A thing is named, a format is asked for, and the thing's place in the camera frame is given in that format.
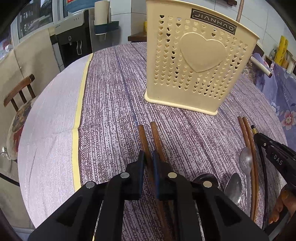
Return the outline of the person's right hand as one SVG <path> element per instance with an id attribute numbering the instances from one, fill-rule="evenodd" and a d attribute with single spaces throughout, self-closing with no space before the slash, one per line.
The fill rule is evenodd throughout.
<path id="1" fill-rule="evenodd" d="M 269 224 L 278 221 L 280 213 L 283 211 L 284 207 L 287 208 L 288 212 L 290 213 L 290 216 L 293 216 L 296 209 L 296 198 L 294 194 L 290 190 L 288 190 L 287 186 L 283 187 L 279 197 L 276 200 L 275 206 L 268 219 Z"/>

